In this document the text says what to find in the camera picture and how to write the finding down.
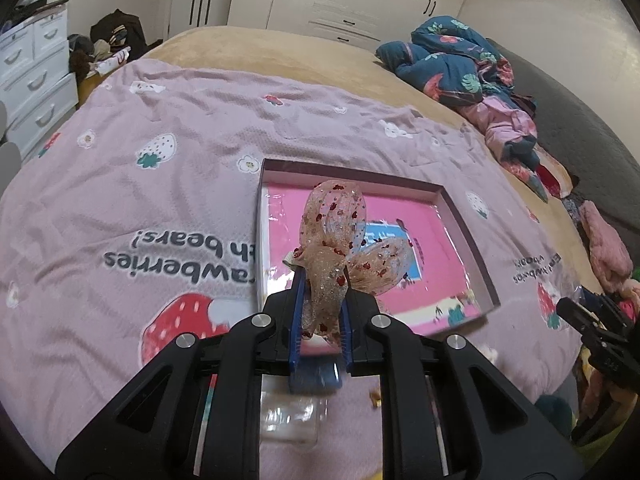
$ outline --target pink glittery bow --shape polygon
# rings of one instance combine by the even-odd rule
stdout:
[[[367,207],[357,184],[328,180],[306,200],[300,247],[294,263],[305,267],[311,298],[305,303],[302,333],[339,340],[338,314],[349,284],[374,296],[405,277],[412,250],[407,239],[390,237],[365,247]]]

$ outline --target metal screw head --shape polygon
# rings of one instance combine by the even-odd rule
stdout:
[[[256,314],[251,318],[251,324],[253,326],[267,326],[271,322],[271,316],[269,314]]]
[[[466,339],[458,334],[450,335],[447,344],[454,350],[462,350],[466,346]]]
[[[389,316],[385,316],[384,314],[377,314],[371,318],[371,324],[378,328],[386,328],[391,324],[391,319]]]
[[[175,343],[180,348],[190,348],[196,343],[196,336],[193,334],[180,334],[176,339]]]

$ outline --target pink bedsheet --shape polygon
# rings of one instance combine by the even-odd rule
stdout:
[[[336,88],[139,60],[59,133],[0,202],[0,400],[52,468],[140,369],[143,348],[257,310],[255,207],[267,157],[443,184],[502,303],[471,341],[496,349],[531,399],[573,365],[579,336],[550,324],[538,297],[562,290],[562,262],[468,126]],[[382,456],[368,384],[347,380],[330,401],[312,460],[266,446],[264,478],[284,468],[289,478],[372,474]],[[348,406],[362,406],[358,418]]]

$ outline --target bed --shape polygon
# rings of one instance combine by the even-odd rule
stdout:
[[[379,122],[404,135],[385,135]],[[503,173],[459,115],[369,52],[282,32],[201,28],[110,76],[2,197],[0,401],[47,466],[162,341],[188,328],[187,313],[207,322],[202,336],[210,336],[255,311],[252,212],[267,155],[445,181],[465,204],[502,295],[502,306],[465,332],[497,349],[500,369],[531,400],[564,381],[579,336],[547,325],[540,285],[520,283],[527,272],[518,273],[542,258],[555,264],[557,290],[581,283],[601,291],[559,200],[545,204]],[[219,279],[215,292],[207,275]],[[312,450],[263,444],[262,477],[375,473],[375,382],[346,381]]]

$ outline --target black device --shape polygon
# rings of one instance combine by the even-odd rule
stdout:
[[[261,377],[295,368],[304,288],[299,267],[290,289],[271,294],[261,314],[227,334],[179,335],[62,452],[56,477],[195,480],[216,374],[199,478],[257,479]],[[462,336],[437,342],[415,335],[352,288],[340,328],[347,371],[380,375],[385,480],[443,479],[443,460],[451,480],[582,477],[570,444]]]

